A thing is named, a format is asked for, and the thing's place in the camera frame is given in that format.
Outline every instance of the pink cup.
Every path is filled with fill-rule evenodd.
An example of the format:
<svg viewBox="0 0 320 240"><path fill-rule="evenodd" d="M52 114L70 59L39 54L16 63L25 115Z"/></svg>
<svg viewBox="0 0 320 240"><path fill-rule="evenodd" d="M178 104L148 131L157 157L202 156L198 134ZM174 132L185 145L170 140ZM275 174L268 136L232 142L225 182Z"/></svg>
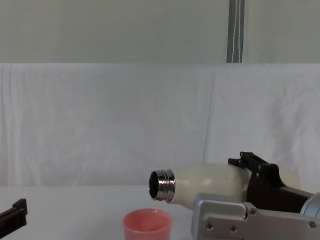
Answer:
<svg viewBox="0 0 320 240"><path fill-rule="evenodd" d="M123 219L125 240L170 240L171 216L159 209L139 209Z"/></svg>

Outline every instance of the black plastic part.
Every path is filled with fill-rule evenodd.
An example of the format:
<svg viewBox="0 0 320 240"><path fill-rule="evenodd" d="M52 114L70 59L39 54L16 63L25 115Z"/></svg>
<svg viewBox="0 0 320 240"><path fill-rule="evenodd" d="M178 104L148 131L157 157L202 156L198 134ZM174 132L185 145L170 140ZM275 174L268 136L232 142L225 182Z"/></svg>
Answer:
<svg viewBox="0 0 320 240"><path fill-rule="evenodd" d="M258 209L300 213L312 195L286 186L281 180L278 165L268 163L252 152L241 152L240 159L230 158L228 163L252 172L246 201Z"/></svg>
<svg viewBox="0 0 320 240"><path fill-rule="evenodd" d="M18 200L12 205L12 208L0 213L0 239L27 225L27 214L26 199Z"/></svg>

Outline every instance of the table surface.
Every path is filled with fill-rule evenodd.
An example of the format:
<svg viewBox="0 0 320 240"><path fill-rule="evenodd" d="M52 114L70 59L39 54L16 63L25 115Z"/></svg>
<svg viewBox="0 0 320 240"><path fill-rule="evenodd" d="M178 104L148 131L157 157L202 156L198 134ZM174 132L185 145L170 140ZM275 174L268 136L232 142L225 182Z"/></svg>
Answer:
<svg viewBox="0 0 320 240"><path fill-rule="evenodd" d="M153 201L147 186L0 187L0 211L26 198L27 225L3 240L123 240L122 219L157 208L173 218L171 240L191 240L192 211Z"/></svg>

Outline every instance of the bottle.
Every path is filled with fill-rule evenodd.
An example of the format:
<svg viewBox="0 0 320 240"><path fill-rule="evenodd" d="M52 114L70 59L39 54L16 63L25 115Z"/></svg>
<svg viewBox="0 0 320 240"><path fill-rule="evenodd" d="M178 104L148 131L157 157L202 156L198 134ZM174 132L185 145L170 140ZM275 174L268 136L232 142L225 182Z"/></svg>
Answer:
<svg viewBox="0 0 320 240"><path fill-rule="evenodd" d="M279 170L282 181L289 187L300 189L298 174ZM194 209L198 193L226 195L246 201L251 171L226 163L200 163L175 171L156 170L149 179L149 194L152 199L179 204Z"/></svg>

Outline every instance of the white curtain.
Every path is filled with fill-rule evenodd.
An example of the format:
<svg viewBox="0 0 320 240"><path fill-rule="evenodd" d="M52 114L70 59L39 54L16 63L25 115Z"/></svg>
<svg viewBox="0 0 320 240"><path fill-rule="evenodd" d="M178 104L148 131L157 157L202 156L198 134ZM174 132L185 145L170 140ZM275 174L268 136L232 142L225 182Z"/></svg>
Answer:
<svg viewBox="0 0 320 240"><path fill-rule="evenodd" d="M203 160L211 66L0 65L0 184L147 184Z"/></svg>
<svg viewBox="0 0 320 240"><path fill-rule="evenodd" d="M148 184L240 151L320 191L320 65L0 65L0 184Z"/></svg>

